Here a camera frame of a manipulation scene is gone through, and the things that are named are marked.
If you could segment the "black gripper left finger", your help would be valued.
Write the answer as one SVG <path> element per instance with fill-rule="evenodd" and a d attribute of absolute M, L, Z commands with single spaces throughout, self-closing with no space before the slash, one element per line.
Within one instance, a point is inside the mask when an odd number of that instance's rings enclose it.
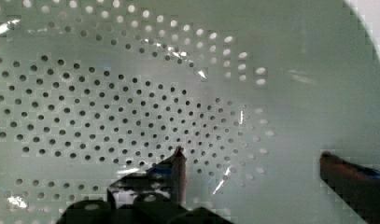
<path fill-rule="evenodd" d="M 144 193 L 158 193 L 174 203 L 186 201 L 187 158 L 184 148 L 178 146 L 168 158 L 152 165 L 144 172 L 132 172 L 113 182 L 107 188 L 107 200 L 112 208 L 132 205 Z"/>

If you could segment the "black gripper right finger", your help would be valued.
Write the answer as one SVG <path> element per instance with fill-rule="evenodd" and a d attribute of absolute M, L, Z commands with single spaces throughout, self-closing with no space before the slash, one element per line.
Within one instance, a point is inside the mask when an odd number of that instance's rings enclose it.
<path fill-rule="evenodd" d="M 380 173 L 331 154 L 321 153 L 320 178 L 367 224 L 380 224 Z"/>

